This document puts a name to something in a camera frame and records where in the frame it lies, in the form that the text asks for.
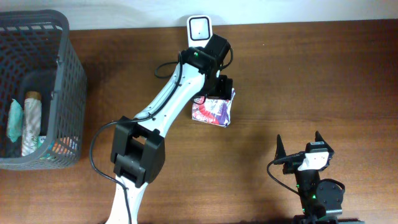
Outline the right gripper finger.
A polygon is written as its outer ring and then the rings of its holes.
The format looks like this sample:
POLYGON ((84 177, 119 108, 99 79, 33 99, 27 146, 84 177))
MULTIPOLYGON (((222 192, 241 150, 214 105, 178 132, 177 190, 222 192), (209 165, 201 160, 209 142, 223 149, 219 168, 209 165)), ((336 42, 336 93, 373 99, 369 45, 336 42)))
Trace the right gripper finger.
POLYGON ((286 157, 286 152, 285 152, 285 149, 284 149, 282 138, 281 138, 280 134, 278 134, 277 135, 277 147, 276 147, 274 159, 278 160, 278 159, 282 159, 282 158, 285 158, 285 157, 286 157))
POLYGON ((323 139, 319 131, 315 132, 315 145, 317 146, 328 146, 328 143, 323 139))

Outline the red purple white packet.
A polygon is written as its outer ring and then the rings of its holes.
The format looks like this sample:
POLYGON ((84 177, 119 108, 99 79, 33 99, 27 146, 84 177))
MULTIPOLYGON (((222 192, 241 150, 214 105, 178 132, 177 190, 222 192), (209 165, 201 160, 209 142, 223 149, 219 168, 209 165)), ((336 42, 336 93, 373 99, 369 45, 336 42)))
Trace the red purple white packet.
POLYGON ((218 100, 200 96, 191 99, 192 119, 203 123, 227 127, 231 123, 231 106, 236 92, 232 88, 230 100, 218 100))

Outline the white tube with brown cap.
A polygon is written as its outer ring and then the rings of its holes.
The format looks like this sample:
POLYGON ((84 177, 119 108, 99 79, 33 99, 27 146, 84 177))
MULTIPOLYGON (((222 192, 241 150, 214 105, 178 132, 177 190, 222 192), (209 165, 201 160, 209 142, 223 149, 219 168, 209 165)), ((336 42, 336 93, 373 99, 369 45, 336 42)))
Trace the white tube with brown cap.
POLYGON ((42 115, 41 99, 42 96, 37 91, 28 91, 25 94, 22 156, 28 156, 38 148, 42 115))

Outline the teal wet wipes pack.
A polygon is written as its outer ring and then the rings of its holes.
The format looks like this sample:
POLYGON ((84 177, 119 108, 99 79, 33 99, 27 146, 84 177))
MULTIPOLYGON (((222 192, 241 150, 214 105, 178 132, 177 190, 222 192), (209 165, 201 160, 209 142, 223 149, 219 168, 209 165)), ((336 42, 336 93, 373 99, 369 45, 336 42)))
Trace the teal wet wipes pack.
POLYGON ((12 99, 6 129, 6 135, 11 142, 16 142, 22 136, 23 118, 24 112, 21 105, 17 100, 12 99))

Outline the orange small tissue pack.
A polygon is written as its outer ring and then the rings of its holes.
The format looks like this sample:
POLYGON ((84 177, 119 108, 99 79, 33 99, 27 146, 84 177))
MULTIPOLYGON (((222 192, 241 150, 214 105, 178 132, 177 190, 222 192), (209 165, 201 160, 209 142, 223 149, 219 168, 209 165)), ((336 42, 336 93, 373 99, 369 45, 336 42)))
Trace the orange small tissue pack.
POLYGON ((78 149, 78 137, 62 137, 56 140, 51 146, 51 150, 63 156, 75 155, 78 149))

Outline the teal small tissue pack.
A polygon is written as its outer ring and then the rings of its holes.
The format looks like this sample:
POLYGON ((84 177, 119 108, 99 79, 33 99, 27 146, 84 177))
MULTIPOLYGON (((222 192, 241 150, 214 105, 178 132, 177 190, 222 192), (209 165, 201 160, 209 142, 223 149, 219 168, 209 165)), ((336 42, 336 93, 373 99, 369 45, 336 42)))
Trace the teal small tissue pack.
POLYGON ((46 153, 40 158, 40 159, 47 159, 50 160, 52 158, 51 154, 49 153, 49 151, 52 151, 53 147, 54 147, 54 141, 52 141, 49 144, 45 144, 45 140, 46 140, 46 136, 39 136, 37 138, 37 148, 45 148, 46 149, 46 153))

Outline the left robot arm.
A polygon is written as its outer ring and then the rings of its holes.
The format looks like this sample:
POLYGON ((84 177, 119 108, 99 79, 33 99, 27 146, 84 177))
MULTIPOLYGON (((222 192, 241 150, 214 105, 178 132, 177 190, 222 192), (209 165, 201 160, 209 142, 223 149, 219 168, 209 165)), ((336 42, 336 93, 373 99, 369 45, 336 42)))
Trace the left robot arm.
POLYGON ((220 72, 232 53, 230 43, 216 34, 204 47, 183 50, 154 100, 133 119, 116 121, 111 162, 117 187, 107 223, 137 222, 144 191, 164 165, 167 132, 184 106, 199 97, 231 99, 233 81, 220 72))

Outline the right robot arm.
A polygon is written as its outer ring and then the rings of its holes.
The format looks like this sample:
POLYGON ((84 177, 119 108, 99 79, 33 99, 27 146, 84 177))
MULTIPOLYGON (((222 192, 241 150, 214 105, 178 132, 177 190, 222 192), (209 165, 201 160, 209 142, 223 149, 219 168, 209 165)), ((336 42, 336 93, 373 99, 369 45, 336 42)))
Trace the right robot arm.
POLYGON ((282 138, 277 135, 275 157, 268 163, 267 173, 275 182, 299 196, 303 214, 294 216, 293 223, 363 222, 358 219, 338 218, 343 213, 342 203, 346 187, 337 180, 320 178, 320 172, 330 165, 334 153, 318 131, 315 133, 315 140, 307 143, 304 151, 291 155, 286 154, 282 138), (293 174, 296 189, 275 178, 270 172, 271 165, 282 165, 283 174, 293 174))

